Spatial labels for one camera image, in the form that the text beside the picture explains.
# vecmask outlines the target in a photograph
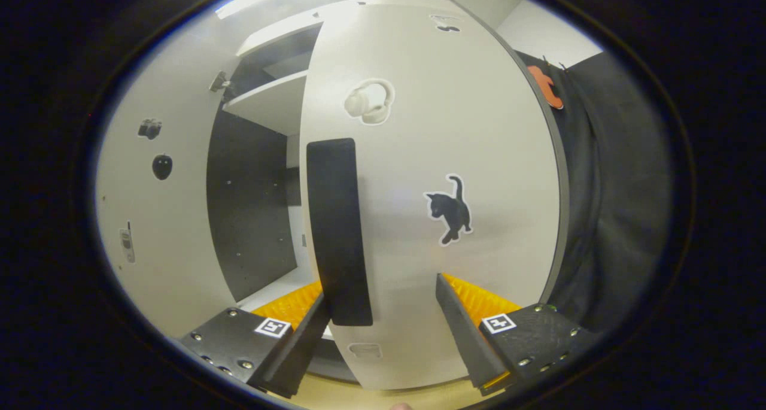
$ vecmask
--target black cat sticker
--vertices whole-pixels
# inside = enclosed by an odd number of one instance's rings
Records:
[[[448,174],[447,181],[455,184],[453,195],[444,192],[427,192],[423,195],[428,200],[428,216],[446,225],[446,232],[441,236],[439,245],[446,247],[452,241],[460,240],[460,233],[471,233],[471,210],[463,197],[463,179],[457,174]]]

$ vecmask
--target black curtain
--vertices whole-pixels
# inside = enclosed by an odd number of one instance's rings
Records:
[[[550,303],[588,329],[617,326],[651,281],[667,240],[672,162],[662,115],[618,61],[564,68],[517,53],[550,77],[569,170],[569,232]]]

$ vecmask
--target black handle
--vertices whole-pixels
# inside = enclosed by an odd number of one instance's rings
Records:
[[[338,326],[371,326],[354,140],[309,142],[306,182],[314,253],[330,317]]]

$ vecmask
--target cabinet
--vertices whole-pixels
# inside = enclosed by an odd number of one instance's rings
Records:
[[[566,167],[526,68],[456,4],[418,1],[376,0],[326,17],[303,88],[301,170],[310,142],[355,142],[374,322],[329,329],[364,388],[467,375],[434,296],[436,274],[521,306],[537,303],[555,281],[557,247],[566,238]],[[344,107],[368,79],[386,80],[395,91],[381,124],[365,124]],[[449,175],[463,182],[473,232],[443,246],[446,224],[430,216],[426,194],[454,197]],[[305,172],[300,184],[315,269]],[[379,351],[354,353],[358,344]]]

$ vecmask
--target shelf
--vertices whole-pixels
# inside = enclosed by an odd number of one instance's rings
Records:
[[[245,39],[244,43],[237,51],[237,56],[243,57],[252,54],[257,50],[266,47],[266,45],[271,45],[274,42],[277,42],[277,40],[285,39],[294,34],[319,26],[324,21],[321,17],[314,17],[316,12],[317,10],[314,10],[293,15],[292,17],[285,18],[284,20],[273,23],[270,26],[265,26],[265,28],[256,31]]]
[[[223,110],[285,136],[300,131],[307,70],[253,89],[224,104]]]

